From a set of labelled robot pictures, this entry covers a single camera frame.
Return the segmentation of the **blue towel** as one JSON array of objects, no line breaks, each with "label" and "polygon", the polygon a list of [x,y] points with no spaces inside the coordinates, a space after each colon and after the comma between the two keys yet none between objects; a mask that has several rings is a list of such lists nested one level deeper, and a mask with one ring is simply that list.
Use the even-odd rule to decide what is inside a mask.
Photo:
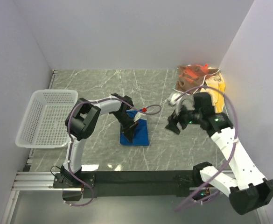
[{"label": "blue towel", "polygon": [[[134,118],[137,111],[131,110],[126,111],[131,118]],[[129,143],[124,137],[120,134],[119,142],[123,146],[149,146],[149,137],[147,130],[147,120],[139,120],[139,124],[135,129],[133,143]]]}]

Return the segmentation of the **yellow cream towel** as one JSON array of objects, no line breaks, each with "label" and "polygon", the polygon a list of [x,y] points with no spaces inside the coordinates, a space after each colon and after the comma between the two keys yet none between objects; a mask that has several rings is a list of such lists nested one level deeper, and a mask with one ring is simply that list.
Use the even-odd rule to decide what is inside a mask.
[{"label": "yellow cream towel", "polygon": [[[224,93],[225,81],[220,69],[208,67],[208,75],[204,77],[203,85],[212,87]],[[199,92],[209,93],[211,95],[211,100],[215,108],[215,112],[220,113],[223,111],[224,108],[224,97],[214,89],[201,88]]]}]

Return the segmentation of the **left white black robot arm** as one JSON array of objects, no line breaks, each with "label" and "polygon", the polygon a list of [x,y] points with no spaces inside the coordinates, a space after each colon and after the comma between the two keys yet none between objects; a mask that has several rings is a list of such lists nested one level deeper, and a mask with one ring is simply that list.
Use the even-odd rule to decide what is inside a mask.
[{"label": "left white black robot arm", "polygon": [[69,187],[74,188],[80,184],[84,145],[94,132],[99,116],[113,114],[120,123],[120,132],[133,143],[138,122],[130,118],[126,112],[132,107],[133,101],[129,96],[122,97],[116,93],[96,101],[78,99],[65,121],[70,142],[60,173]]}]

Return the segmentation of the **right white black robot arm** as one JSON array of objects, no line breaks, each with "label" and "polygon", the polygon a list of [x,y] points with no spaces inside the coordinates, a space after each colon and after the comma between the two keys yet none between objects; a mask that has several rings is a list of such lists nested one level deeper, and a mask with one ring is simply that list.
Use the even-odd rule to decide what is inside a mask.
[{"label": "right white black robot arm", "polygon": [[198,124],[220,149],[234,177],[203,162],[193,167],[192,182],[199,187],[212,185],[224,193],[240,215],[269,204],[273,197],[273,179],[268,180],[253,163],[238,139],[236,125],[225,113],[215,112],[209,93],[196,93],[193,97],[194,109],[188,110],[182,105],[182,93],[170,95],[168,103],[175,110],[165,128],[179,134],[178,125],[185,129],[187,125]]}]

